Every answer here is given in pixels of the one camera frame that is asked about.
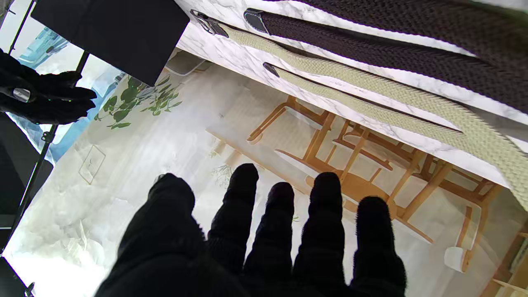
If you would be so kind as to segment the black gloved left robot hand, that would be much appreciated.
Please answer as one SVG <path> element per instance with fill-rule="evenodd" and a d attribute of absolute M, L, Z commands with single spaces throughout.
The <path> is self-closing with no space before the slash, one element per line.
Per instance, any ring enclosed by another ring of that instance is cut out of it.
<path fill-rule="evenodd" d="M 96 297 L 403 297 L 407 274 L 395 249 L 388 205 L 358 205 L 353 278 L 344 278 L 345 233 L 338 176 L 320 173 L 309 218 L 292 260 L 294 191 L 287 182 L 268 194 L 252 250 L 246 254 L 259 175 L 241 164 L 211 228 L 192 216 L 196 198 L 172 173 L 160 175 L 134 214 L 117 259 Z"/>

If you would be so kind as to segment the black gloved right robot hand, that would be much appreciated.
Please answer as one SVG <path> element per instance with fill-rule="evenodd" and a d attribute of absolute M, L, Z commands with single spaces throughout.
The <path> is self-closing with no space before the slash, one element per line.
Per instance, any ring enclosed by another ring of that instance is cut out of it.
<path fill-rule="evenodd" d="M 0 52 L 0 109 L 35 124 L 66 125 L 87 116 L 96 92 L 77 87 L 81 74 L 39 74 Z"/>

